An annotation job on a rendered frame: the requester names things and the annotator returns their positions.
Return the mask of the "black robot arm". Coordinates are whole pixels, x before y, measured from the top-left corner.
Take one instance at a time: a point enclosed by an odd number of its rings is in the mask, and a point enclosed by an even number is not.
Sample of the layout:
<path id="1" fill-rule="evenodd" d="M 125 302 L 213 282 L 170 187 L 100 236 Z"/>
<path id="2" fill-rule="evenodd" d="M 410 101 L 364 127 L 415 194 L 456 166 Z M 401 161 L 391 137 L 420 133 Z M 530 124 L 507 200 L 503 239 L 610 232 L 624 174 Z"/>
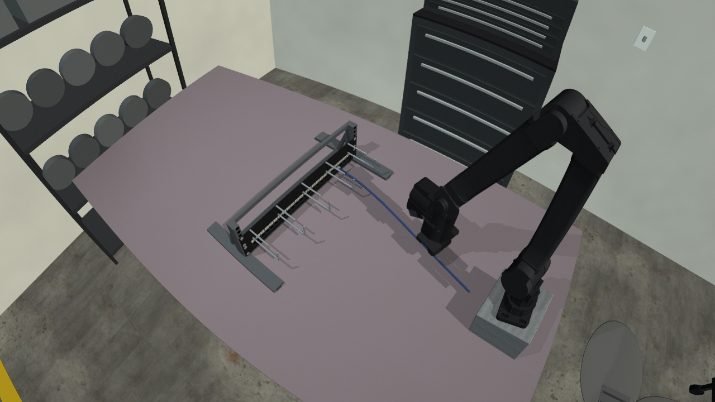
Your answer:
<path id="1" fill-rule="evenodd" d="M 448 185 L 437 186 L 425 176 L 408 198 L 409 215 L 424 219 L 421 232 L 431 240 L 434 226 L 452 229 L 463 204 L 557 142 L 573 153 L 569 167 L 530 243 L 501 276 L 505 292 L 496 318 L 523 329 L 552 254 L 621 145 L 592 103 L 579 91 L 565 89 Z"/>

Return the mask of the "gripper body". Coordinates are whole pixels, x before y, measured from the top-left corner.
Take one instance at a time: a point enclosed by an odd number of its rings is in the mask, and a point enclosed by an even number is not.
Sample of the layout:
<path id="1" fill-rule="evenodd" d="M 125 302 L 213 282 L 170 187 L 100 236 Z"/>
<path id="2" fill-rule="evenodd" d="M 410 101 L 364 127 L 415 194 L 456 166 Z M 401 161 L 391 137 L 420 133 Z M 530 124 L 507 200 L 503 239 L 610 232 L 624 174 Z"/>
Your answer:
<path id="1" fill-rule="evenodd" d="M 432 226 L 434 226 L 433 223 Z M 431 240 L 429 240 L 426 235 L 422 234 L 422 232 L 419 232 L 416 237 L 419 243 L 426 245 L 427 251 L 432 256 L 435 256 L 440 252 L 440 250 L 443 250 L 447 245 L 449 245 L 451 239 L 458 235 L 459 232 L 455 226 L 449 231 L 440 231 L 436 226 L 434 226 L 434 228 Z"/>

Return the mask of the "dark grey metal rack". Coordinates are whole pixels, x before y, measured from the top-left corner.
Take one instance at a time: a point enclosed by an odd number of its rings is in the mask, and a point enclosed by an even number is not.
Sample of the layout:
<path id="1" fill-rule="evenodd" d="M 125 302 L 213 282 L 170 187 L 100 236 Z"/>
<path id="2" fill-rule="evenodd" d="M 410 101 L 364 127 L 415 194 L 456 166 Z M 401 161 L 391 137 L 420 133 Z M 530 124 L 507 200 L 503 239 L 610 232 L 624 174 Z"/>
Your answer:
<path id="1" fill-rule="evenodd" d="M 291 217 L 291 219 L 295 221 L 295 218 L 292 215 L 309 199 L 313 199 L 315 203 L 320 204 L 331 212 L 331 201 L 329 201 L 329 208 L 326 208 L 324 204 L 319 203 L 319 201 L 312 198 L 312 196 L 314 194 L 321 196 L 318 191 L 325 184 L 327 184 L 333 176 L 354 190 L 355 179 L 353 179 L 351 186 L 348 185 L 346 181 L 340 180 L 336 176 L 339 171 L 345 175 L 343 168 L 346 167 L 346 165 L 348 165 L 351 161 L 359 164 L 361 167 L 364 167 L 369 171 L 372 171 L 372 173 L 380 176 L 383 180 L 388 179 L 393 173 L 393 171 L 389 168 L 376 162 L 377 159 L 367 157 L 366 152 L 363 152 L 356 147 L 357 128 L 357 124 L 352 121 L 348 121 L 331 135 L 326 134 L 324 131 L 317 135 L 315 140 L 320 142 L 317 147 L 313 148 L 311 152 L 307 153 L 298 162 L 296 162 L 293 167 L 290 167 L 289 170 L 285 171 L 281 176 L 273 181 L 270 186 L 267 186 L 265 190 L 258 194 L 257 198 L 254 198 L 252 202 L 248 203 L 247 206 L 245 206 L 241 211 L 239 211 L 239 213 L 232 217 L 229 222 L 226 223 L 230 234 L 225 231 L 224 227 L 221 227 L 218 222 L 214 222 L 210 227 L 208 227 L 207 231 L 226 250 L 228 250 L 229 253 L 236 258 L 236 260 L 242 263 L 242 265 L 246 267 L 249 272 L 257 277 L 271 291 L 277 291 L 284 284 L 284 281 L 276 276 L 275 273 L 271 272 L 270 269 L 254 257 L 254 255 L 252 255 L 254 250 L 261 245 L 261 247 L 268 251 L 268 253 L 280 261 L 278 252 L 276 252 L 278 255 L 278 257 L 276 257 L 276 255 L 266 249 L 262 243 L 269 245 L 265 242 L 265 240 L 270 237 L 270 235 L 285 221 L 295 227 L 303 235 L 306 235 L 305 226 L 302 226 L 304 230 L 304 232 L 302 232 L 299 228 L 289 222 L 288 218 Z M 337 136 L 342 134 L 343 131 L 345 131 L 345 134 L 342 136 L 341 141 L 335 139 Z M 245 227 L 243 231 L 241 231 L 237 222 L 239 222 L 243 216 L 253 209 L 254 206 L 260 203 L 262 199 L 270 194 L 271 191 L 275 190 L 275 188 L 286 180 L 286 178 L 293 175 L 294 171 L 300 168 L 307 162 L 307 160 L 313 157 L 325 146 L 332 148 L 333 152 L 315 165 L 312 170 L 302 176 L 300 180 L 296 181 L 293 186 L 276 199 L 275 203 L 272 203 L 265 209 L 265 211 L 263 211 L 263 213 L 261 213 L 247 227 Z"/>

